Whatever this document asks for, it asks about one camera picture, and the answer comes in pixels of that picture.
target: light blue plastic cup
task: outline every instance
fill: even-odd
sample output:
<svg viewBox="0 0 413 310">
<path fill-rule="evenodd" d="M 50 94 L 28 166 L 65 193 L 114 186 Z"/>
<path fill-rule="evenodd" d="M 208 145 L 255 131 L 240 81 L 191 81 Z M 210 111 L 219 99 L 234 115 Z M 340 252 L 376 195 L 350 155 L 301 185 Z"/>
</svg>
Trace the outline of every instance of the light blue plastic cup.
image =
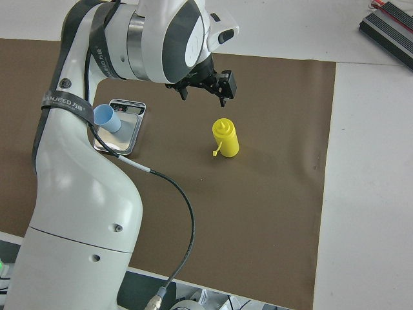
<svg viewBox="0 0 413 310">
<path fill-rule="evenodd" d="M 110 105 L 99 105 L 93 110 L 95 124 L 109 132 L 116 132 L 121 128 L 121 120 Z"/>
</svg>

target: brown mat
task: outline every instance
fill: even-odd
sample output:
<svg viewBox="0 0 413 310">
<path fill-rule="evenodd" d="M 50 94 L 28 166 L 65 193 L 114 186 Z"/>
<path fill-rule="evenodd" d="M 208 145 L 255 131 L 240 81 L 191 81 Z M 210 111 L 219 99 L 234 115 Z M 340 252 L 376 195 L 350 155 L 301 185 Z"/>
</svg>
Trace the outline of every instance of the brown mat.
<svg viewBox="0 0 413 310">
<path fill-rule="evenodd" d="M 30 153 L 58 54 L 57 42 L 0 40 L 0 231 L 23 236 L 35 205 Z M 164 85 L 104 81 L 96 103 L 143 101 L 147 115 L 130 159 L 175 179 L 190 197 L 197 239 L 179 279 L 289 307 L 311 309 L 335 64 L 215 55 L 236 75 L 226 108 L 204 90 L 187 101 Z M 236 126 L 239 154 L 212 157 L 212 124 Z M 144 215 L 130 265 L 168 275 L 190 221 L 162 179 L 117 164 L 139 189 Z"/>
</svg>

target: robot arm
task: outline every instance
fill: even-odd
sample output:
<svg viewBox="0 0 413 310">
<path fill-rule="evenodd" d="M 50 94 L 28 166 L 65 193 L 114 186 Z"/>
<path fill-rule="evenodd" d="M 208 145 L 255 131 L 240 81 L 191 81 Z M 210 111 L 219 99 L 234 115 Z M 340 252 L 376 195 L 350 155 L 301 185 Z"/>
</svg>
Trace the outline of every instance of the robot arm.
<svg viewBox="0 0 413 310">
<path fill-rule="evenodd" d="M 214 89 L 228 76 L 216 74 L 211 56 L 213 37 L 218 44 L 231 37 L 227 28 L 211 26 L 202 0 L 81 0 L 71 9 L 34 143 L 36 206 L 5 310 L 120 309 L 116 296 L 137 240 L 141 199 L 129 177 L 89 144 L 91 121 L 74 112 L 90 111 L 105 78 L 183 89 L 202 71 L 199 84 L 230 98 Z M 157 308 L 158 297 L 148 306 Z"/>
</svg>

